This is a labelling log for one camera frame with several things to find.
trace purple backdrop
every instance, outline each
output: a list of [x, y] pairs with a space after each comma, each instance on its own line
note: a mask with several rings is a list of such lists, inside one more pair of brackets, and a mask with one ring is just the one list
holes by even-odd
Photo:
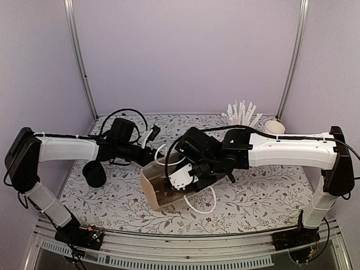
[[[283, 122], [289, 132], [315, 133], [339, 125], [348, 144], [360, 151], [360, 2], [311, 1], [303, 45]], [[359, 161], [354, 157], [356, 176]], [[319, 170], [307, 169], [316, 186]], [[334, 208], [354, 269], [358, 245], [360, 185], [350, 201]]]
[[[21, 127], [79, 133], [91, 117], [74, 60], [63, 1], [0, 3], [0, 175]], [[42, 181], [59, 191], [69, 163], [41, 164]], [[0, 269], [18, 270], [38, 214], [0, 184]]]
[[300, 1], [74, 2], [100, 114], [219, 113], [235, 99], [275, 114]]

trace white cup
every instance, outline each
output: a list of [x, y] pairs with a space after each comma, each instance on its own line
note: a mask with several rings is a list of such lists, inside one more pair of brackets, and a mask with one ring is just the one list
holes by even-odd
[[269, 120], [265, 123], [264, 132], [268, 134], [284, 134], [285, 127], [278, 121]]

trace table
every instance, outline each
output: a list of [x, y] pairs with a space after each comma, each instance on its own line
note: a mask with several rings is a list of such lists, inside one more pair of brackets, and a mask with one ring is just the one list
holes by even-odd
[[[145, 125], [137, 115], [122, 116], [134, 121], [142, 132]], [[220, 115], [146, 115], [149, 127], [156, 124], [161, 132], [150, 145], [171, 144], [189, 127], [218, 127], [226, 125]], [[110, 128], [110, 118], [105, 129]], [[264, 116], [256, 128], [262, 129], [271, 116]], [[92, 134], [97, 134], [105, 117], [101, 117]], [[225, 131], [210, 132], [221, 140]], [[96, 225], [112, 231], [128, 231], [163, 235], [226, 235], [249, 233], [295, 226], [299, 211], [312, 196], [310, 183], [300, 166], [262, 166], [235, 170], [232, 184], [224, 178], [214, 185], [217, 207], [211, 214], [199, 214], [177, 201], [161, 211], [152, 211], [141, 190], [141, 167], [116, 166], [104, 162], [107, 182], [91, 188], [82, 175], [86, 161], [76, 161], [60, 201], [83, 225]], [[200, 211], [212, 208], [210, 190], [203, 190], [189, 199]]]

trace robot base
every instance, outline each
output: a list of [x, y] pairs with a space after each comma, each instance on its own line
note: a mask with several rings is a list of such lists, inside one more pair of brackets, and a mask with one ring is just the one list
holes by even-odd
[[[88, 233], [87, 229], [79, 229], [79, 230], [82, 231], [83, 233]], [[81, 248], [92, 249], [92, 250], [100, 250], [103, 239], [104, 239], [104, 234], [102, 233], [96, 239], [89, 237], [89, 239], [84, 239], [83, 241], [74, 243], [70, 241], [70, 239], [68, 239], [66, 236], [63, 236], [63, 234], [59, 234], [58, 232], [55, 234], [56, 241], [68, 243], [70, 245], [75, 245]]]
[[311, 244], [320, 240], [318, 228], [304, 228], [303, 211], [300, 212], [298, 226], [295, 229], [284, 232], [276, 232], [273, 233], [271, 236], [275, 250], [295, 248], [297, 246]]

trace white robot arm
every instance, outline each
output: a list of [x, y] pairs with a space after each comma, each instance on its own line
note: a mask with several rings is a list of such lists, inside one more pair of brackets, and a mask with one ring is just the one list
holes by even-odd
[[134, 124], [122, 118], [116, 118], [111, 129], [101, 137], [34, 133], [30, 128], [23, 128], [5, 158], [7, 175], [11, 180], [11, 184], [6, 185], [24, 194], [40, 212], [58, 226], [61, 232], [61, 235], [57, 236], [58, 240], [99, 249], [101, 239], [88, 241], [89, 233], [80, 228], [76, 217], [40, 182], [37, 174], [38, 163], [50, 160], [90, 161], [85, 165], [83, 174], [90, 186], [100, 187], [106, 181], [100, 161], [122, 158], [145, 166], [154, 160], [156, 149], [145, 144], [153, 140], [160, 129], [156, 127], [153, 132], [147, 131], [145, 143], [141, 146], [129, 141], [133, 130]]
[[354, 187], [352, 161], [341, 129], [331, 127], [330, 133], [274, 136], [245, 126], [223, 129], [229, 128], [233, 129], [226, 133], [222, 142], [204, 133], [217, 128], [190, 128], [175, 142], [177, 144], [172, 146], [187, 159], [180, 169], [168, 175], [171, 186], [199, 191], [221, 175], [227, 175], [234, 182], [234, 169], [263, 165], [320, 168], [318, 187], [307, 208], [300, 212], [297, 229], [273, 234], [277, 250], [318, 240], [318, 228], [326, 213], [339, 196], [350, 193]]

